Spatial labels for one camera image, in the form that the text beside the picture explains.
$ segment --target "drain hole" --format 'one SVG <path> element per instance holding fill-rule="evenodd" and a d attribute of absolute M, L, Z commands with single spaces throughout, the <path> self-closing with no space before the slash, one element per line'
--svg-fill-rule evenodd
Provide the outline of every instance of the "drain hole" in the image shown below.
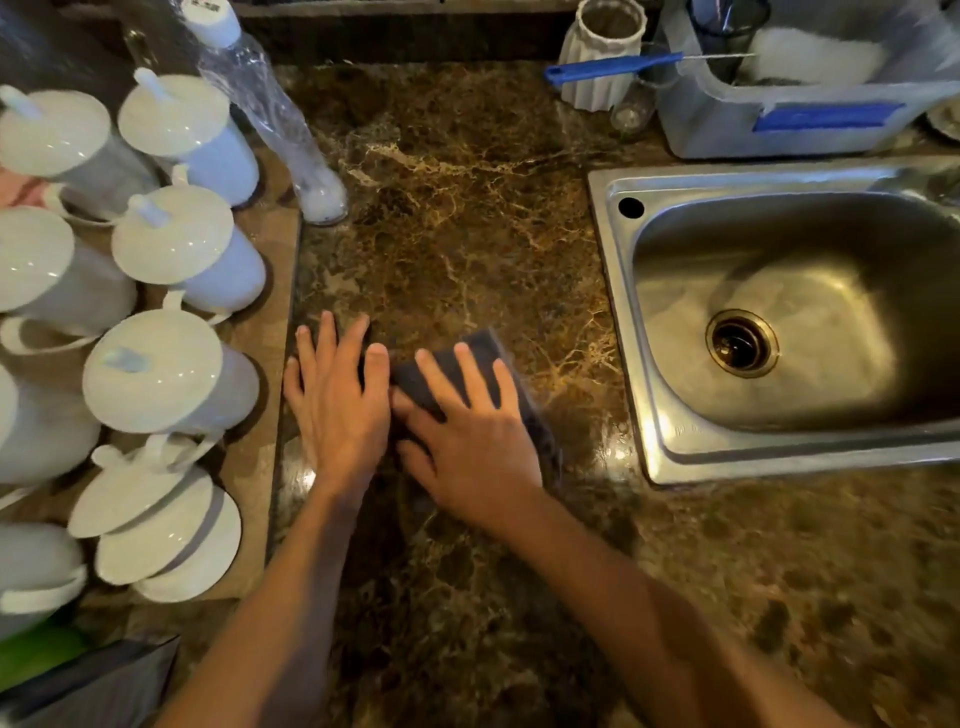
<path fill-rule="evenodd" d="M 780 350 L 765 321 L 749 311 L 721 311 L 707 326 L 713 360 L 731 374 L 762 376 L 773 369 Z"/>
<path fill-rule="evenodd" d="M 643 217 L 643 213 L 646 211 L 643 203 L 636 197 L 622 198 L 620 202 L 617 203 L 616 208 L 620 210 L 621 215 L 624 217 L 629 217 L 631 220 L 635 220 L 638 217 Z"/>

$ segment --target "gray plastic container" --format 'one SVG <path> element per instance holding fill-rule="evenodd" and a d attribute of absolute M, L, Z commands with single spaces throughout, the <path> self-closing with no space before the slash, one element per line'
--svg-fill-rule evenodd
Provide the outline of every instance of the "gray plastic container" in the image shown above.
<path fill-rule="evenodd" d="M 891 57 L 877 79 L 889 83 L 730 85 L 703 60 L 664 67 L 660 80 L 673 83 L 658 90 L 657 109 L 671 151 L 684 159 L 866 152 L 931 107 L 960 95 L 952 26 L 942 16 L 939 23 L 916 22 L 922 13 L 938 12 L 924 0 L 897 1 L 896 9 L 874 2 L 865 11 L 865 0 L 832 0 L 824 12 L 818 2 L 773 0 L 768 23 L 881 41 Z M 703 52 L 684 0 L 667 0 L 657 38 L 671 52 Z"/>

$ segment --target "blue-handled brush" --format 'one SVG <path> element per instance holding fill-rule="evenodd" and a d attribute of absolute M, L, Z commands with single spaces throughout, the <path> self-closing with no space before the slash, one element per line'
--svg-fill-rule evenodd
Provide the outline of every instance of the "blue-handled brush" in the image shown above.
<path fill-rule="evenodd" d="M 563 65 L 547 66 L 543 77 L 559 86 L 573 81 L 599 79 L 603 76 L 616 76 L 621 73 L 637 73 L 644 68 L 678 61 L 692 59 L 744 59 L 753 56 L 753 53 L 718 53 L 708 56 L 686 56 L 683 53 L 664 53 L 649 56 L 617 56 L 611 59 L 597 61 L 582 61 L 580 63 L 564 63 Z"/>

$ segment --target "sink rim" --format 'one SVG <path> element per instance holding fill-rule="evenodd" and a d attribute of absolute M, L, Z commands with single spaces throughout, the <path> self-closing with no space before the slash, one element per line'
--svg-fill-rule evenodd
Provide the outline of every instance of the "sink rim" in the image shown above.
<path fill-rule="evenodd" d="M 955 157 L 930 156 L 676 165 L 597 170 L 588 174 L 624 377 L 631 393 L 635 432 L 642 445 L 645 470 L 653 483 L 671 485 L 960 458 L 960 418 L 869 430 L 745 433 L 699 417 L 662 379 L 646 338 L 633 286 L 638 239 L 643 229 L 668 209 L 705 200 L 766 194 L 866 192 L 873 183 L 894 177 L 904 169 L 936 173 L 957 166 Z M 622 216 L 612 219 L 614 200 L 628 192 L 642 196 L 644 214 L 636 220 Z M 924 204 L 960 221 L 960 211 L 931 202 Z"/>

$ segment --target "sink basin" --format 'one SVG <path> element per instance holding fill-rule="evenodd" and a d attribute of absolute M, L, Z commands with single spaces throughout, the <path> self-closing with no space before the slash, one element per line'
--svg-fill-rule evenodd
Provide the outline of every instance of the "sink basin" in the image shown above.
<path fill-rule="evenodd" d="M 659 484 L 960 457 L 955 158 L 589 175 Z"/>

